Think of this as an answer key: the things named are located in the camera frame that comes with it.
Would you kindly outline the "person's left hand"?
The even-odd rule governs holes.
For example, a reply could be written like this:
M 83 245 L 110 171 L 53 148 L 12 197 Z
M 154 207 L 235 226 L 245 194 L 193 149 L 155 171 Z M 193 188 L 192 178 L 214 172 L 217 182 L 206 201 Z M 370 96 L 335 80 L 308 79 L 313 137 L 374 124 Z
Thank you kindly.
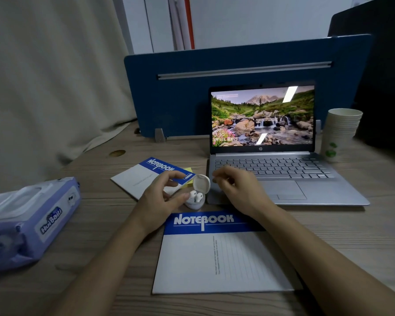
M 164 192 L 164 187 L 175 187 L 178 183 L 173 179 L 184 177 L 185 175 L 179 171 L 161 173 L 144 191 L 130 217 L 143 230 L 145 235 L 158 229 L 173 213 L 166 211 L 166 201 L 172 196 Z

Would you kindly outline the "person's right forearm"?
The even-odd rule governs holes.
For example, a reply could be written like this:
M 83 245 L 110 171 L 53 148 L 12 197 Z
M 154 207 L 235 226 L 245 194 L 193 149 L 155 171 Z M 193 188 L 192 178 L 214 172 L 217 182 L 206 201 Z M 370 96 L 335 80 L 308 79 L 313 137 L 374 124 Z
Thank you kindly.
M 248 212 L 290 260 L 328 316 L 395 316 L 395 291 L 272 202 Z

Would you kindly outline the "yellow sticky note pad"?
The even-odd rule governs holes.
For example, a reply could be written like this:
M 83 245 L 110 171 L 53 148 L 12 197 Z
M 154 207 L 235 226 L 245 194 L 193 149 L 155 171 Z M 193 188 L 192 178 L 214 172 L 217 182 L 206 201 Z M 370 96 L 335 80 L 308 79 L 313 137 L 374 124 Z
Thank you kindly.
M 185 171 L 188 171 L 188 172 L 190 172 L 190 173 L 194 173 L 191 167 L 184 168 L 184 170 L 185 170 Z M 195 174 L 192 176 L 192 178 L 191 178 L 187 183 L 185 183 L 185 184 L 183 185 L 182 188 L 185 188 L 185 187 L 192 187 L 192 186 L 193 186 L 193 178 L 194 178 L 194 177 L 195 177 Z

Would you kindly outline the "purple wet wipes pack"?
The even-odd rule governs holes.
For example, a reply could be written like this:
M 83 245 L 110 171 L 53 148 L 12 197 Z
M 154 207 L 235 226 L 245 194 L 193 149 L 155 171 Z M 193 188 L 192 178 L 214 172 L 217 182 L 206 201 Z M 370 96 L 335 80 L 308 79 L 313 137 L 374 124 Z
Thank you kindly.
M 0 272 L 39 261 L 81 202 L 75 177 L 0 194 Z

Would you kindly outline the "silver laptop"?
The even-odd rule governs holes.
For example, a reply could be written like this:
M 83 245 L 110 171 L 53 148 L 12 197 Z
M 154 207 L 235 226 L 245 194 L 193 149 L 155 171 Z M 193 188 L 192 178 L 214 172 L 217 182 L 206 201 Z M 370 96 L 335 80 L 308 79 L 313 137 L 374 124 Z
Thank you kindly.
M 278 205 L 368 206 L 315 152 L 315 90 L 314 80 L 210 87 L 209 178 L 231 166 Z

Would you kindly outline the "blue desk divider panel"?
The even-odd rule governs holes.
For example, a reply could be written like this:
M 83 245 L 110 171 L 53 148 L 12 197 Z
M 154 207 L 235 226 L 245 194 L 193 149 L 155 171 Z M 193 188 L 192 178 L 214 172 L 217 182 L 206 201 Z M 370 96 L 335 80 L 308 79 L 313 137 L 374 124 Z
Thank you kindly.
M 315 84 L 315 120 L 351 107 L 374 37 L 370 34 L 126 56 L 123 60 L 144 137 L 210 133 L 209 89 Z

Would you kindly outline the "beige curtain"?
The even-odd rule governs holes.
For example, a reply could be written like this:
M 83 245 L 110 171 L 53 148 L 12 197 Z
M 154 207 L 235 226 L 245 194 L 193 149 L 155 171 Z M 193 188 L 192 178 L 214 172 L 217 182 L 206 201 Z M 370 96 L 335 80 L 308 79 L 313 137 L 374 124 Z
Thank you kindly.
M 0 0 L 0 193 L 136 119 L 115 0 Z

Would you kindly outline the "large blue white notebook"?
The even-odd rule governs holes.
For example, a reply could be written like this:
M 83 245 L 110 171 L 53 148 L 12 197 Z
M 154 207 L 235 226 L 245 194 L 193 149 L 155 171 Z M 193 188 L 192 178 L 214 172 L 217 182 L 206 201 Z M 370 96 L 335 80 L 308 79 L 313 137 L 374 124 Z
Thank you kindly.
M 289 260 L 253 219 L 217 211 L 174 213 L 166 220 L 152 294 L 301 289 Z

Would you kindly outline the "white earbud charging case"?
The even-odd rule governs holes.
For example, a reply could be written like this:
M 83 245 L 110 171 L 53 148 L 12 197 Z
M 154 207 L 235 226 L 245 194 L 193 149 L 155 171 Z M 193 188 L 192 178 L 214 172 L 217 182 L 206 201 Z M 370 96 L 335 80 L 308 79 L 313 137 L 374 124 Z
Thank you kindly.
M 210 187 L 211 181 L 206 175 L 196 174 L 193 178 L 193 190 L 203 193 L 203 199 L 200 203 L 192 203 L 190 200 L 187 200 L 184 203 L 185 206 L 194 211 L 199 210 L 205 203 L 206 194 L 210 191 Z

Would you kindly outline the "white board with orange edge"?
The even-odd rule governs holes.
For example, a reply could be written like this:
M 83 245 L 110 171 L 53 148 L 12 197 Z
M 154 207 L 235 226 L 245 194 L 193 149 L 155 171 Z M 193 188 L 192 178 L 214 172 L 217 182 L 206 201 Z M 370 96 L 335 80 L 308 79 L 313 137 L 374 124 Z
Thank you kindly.
M 190 0 L 144 0 L 153 52 L 195 49 Z

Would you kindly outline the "person's left forearm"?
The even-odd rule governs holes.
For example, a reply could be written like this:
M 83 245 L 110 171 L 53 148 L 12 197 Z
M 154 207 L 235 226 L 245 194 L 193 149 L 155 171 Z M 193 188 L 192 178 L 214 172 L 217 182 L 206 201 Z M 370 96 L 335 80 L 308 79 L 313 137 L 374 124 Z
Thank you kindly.
M 44 316 L 106 316 L 133 254 L 172 212 L 167 205 L 137 205 Z

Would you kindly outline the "person's right hand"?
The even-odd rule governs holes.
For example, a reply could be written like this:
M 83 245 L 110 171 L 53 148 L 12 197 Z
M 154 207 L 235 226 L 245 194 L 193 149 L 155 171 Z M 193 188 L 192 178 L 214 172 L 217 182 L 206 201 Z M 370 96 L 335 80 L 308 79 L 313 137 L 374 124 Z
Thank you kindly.
M 251 171 L 246 172 L 248 173 L 247 191 L 236 195 L 225 195 L 237 210 L 259 221 L 262 215 L 274 209 L 276 205 L 268 197 L 255 174 Z

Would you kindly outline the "small blue white notebook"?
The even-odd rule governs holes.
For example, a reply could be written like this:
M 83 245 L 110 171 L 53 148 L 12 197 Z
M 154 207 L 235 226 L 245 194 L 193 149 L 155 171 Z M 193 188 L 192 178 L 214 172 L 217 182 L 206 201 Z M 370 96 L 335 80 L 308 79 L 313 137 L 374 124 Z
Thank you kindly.
M 157 178 L 161 173 L 168 171 L 179 171 L 185 175 L 182 179 L 173 179 L 173 181 L 178 183 L 177 186 L 164 187 L 164 192 L 169 195 L 173 195 L 190 180 L 193 180 L 195 176 L 195 173 L 191 171 L 179 168 L 178 166 L 160 159 L 150 157 L 130 169 L 113 176 L 111 180 L 133 198 L 138 200 L 155 178 Z

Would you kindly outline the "stack of white paper cups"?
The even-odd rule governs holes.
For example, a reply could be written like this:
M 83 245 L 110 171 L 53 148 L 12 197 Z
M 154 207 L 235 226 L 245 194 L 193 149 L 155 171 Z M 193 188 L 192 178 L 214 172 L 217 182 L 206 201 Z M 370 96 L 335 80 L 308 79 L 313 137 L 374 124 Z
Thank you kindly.
M 329 163 L 342 159 L 343 150 L 354 137 L 363 112 L 355 109 L 330 109 L 322 130 L 321 155 Z

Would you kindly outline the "black monitor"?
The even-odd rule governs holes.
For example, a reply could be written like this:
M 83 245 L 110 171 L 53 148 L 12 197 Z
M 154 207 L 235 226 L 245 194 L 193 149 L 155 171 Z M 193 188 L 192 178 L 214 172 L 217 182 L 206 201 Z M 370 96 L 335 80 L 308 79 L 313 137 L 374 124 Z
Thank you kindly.
M 374 42 L 354 99 L 356 136 L 395 151 L 395 0 L 371 0 L 332 16 L 328 36 L 371 34 Z

